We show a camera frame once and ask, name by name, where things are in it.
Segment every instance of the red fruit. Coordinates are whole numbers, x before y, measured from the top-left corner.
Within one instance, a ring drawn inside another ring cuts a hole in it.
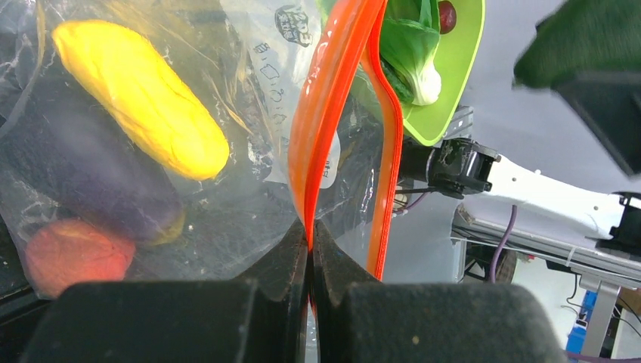
[[[441,34],[447,34],[457,25],[457,10],[451,2],[445,0],[438,3],[438,13],[441,15]]]
[[[63,219],[41,228],[26,245],[26,267],[40,292],[56,298],[79,282],[122,280],[135,251],[126,238]]]

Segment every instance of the white vegetable stem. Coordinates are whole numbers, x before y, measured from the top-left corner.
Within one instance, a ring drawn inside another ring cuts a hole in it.
[[[434,68],[434,62],[427,62],[420,74],[410,80],[414,90],[413,104],[427,106],[438,100],[441,94],[441,75]]]

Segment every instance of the dark red fruit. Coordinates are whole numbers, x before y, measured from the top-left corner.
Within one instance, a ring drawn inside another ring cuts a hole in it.
[[[445,0],[438,3],[438,13],[441,15],[441,34],[447,34],[457,25],[457,10],[451,2]]]

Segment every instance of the purple eggplant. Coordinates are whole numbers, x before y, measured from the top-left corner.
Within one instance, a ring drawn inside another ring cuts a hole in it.
[[[19,120],[0,139],[0,157],[99,228],[140,244],[182,232],[183,206],[164,169],[71,76],[36,81]]]

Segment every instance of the bowl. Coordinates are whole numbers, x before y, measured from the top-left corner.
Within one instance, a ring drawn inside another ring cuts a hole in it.
[[[439,142],[449,126],[472,70],[485,22],[485,0],[450,0],[457,25],[441,36],[434,67],[441,75],[441,94],[429,106],[403,105],[405,134],[425,146]]]

